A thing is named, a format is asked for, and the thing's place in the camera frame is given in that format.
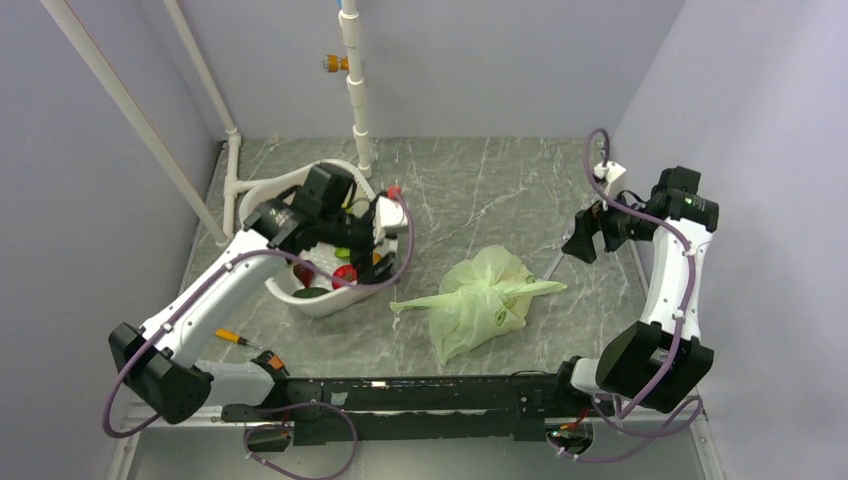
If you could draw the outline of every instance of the tied plastic bag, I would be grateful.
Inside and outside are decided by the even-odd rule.
[[[486,340],[524,327],[530,300],[565,289],[559,282],[536,281],[521,259],[500,246],[480,250],[445,274],[439,295],[389,304],[398,313],[429,308],[430,339],[442,365]]]

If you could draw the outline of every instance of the screwdriver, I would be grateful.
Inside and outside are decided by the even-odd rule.
[[[226,340],[228,342],[233,342],[233,343],[238,344],[238,345],[247,345],[249,347],[258,348],[259,350],[265,350],[264,348],[262,348],[259,345],[249,341],[248,339],[246,339],[246,338],[244,338],[240,335],[237,335],[237,334],[235,334],[235,333],[233,333],[229,330],[224,330],[223,328],[219,328],[218,330],[216,330],[215,336],[218,337],[218,338],[223,338],[224,340]]]

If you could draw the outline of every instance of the marble countertop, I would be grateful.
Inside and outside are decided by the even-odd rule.
[[[389,138],[376,139],[374,146],[378,158],[371,185],[375,190],[401,185],[416,222],[416,251],[406,277],[392,288],[317,319],[288,308],[259,288],[225,325],[274,350],[292,375],[556,371],[560,362],[574,355],[598,356],[607,341],[639,318],[644,295],[628,248],[600,253],[593,265],[565,257],[552,280],[568,288],[536,297],[525,328],[440,365],[430,342],[427,312],[404,312],[395,322],[389,302],[438,293],[442,276],[453,265],[488,245],[505,246],[541,275],[562,232],[590,198],[580,166],[582,139]],[[353,140],[284,139],[273,145],[246,141],[239,175],[271,178],[325,158],[355,161]],[[225,160],[226,149],[207,201],[219,222]],[[197,278],[221,252],[201,230],[187,280]],[[243,362],[256,353],[212,339],[202,358]]]

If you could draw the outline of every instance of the table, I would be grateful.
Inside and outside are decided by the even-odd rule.
[[[438,293],[450,267],[487,245],[505,246],[541,275],[568,223],[590,198],[580,165],[582,139],[378,138],[374,148],[371,185],[375,190],[401,185],[416,222],[416,251],[406,277],[393,288],[318,319],[289,309],[259,288],[225,325],[274,350],[292,375],[556,371],[574,355],[598,356],[607,341],[639,318],[645,299],[631,251],[604,254],[601,247],[592,265],[563,259],[552,279],[568,288],[536,297],[525,328],[440,365],[426,312],[404,312],[398,319],[388,303]],[[353,140],[248,140],[241,149],[240,178],[271,178],[325,158],[355,162]],[[225,160],[224,150],[207,201],[219,221]],[[202,230],[195,243],[188,282],[222,252]],[[255,355],[252,348],[212,339],[202,358],[238,363]]]

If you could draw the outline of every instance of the white plastic tub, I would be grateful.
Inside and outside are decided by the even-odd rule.
[[[356,180],[356,195],[354,196],[354,199],[368,198],[369,200],[373,200],[376,196],[374,194],[374,190],[371,189],[371,186],[368,185],[368,182],[365,180],[365,177],[355,166],[342,160],[319,160],[285,175],[265,180],[250,189],[250,191],[245,194],[241,201],[241,205],[239,206],[239,220],[244,223],[244,220],[260,203],[274,198],[286,188],[292,185],[302,185],[306,180],[306,175],[309,173],[309,169],[319,163],[333,164],[345,169],[353,175],[354,180]],[[361,209],[366,208],[365,202],[359,202],[354,207],[354,214],[361,214],[361,212],[357,212],[357,207]],[[390,243],[394,244],[394,242],[385,242],[384,245],[377,247],[375,251],[380,255],[385,256],[390,251],[388,247],[388,244]],[[308,252],[301,253],[300,256],[305,260],[310,260],[318,268],[327,273],[333,273],[338,267],[347,263],[344,260],[336,258],[334,246],[322,243],[319,243],[318,246]],[[291,265],[286,268],[285,272],[265,281],[265,287],[269,292],[271,292],[271,295],[286,304],[297,308],[310,317],[323,317],[329,315],[362,300],[372,293],[375,293],[375,290],[372,289],[365,290],[350,287],[341,287],[333,290],[331,282],[318,275],[316,275],[312,280],[311,286],[324,287],[330,290],[330,292],[316,298],[297,298],[292,296],[295,291],[303,288],[303,285],[300,283],[300,280],[295,277]]]

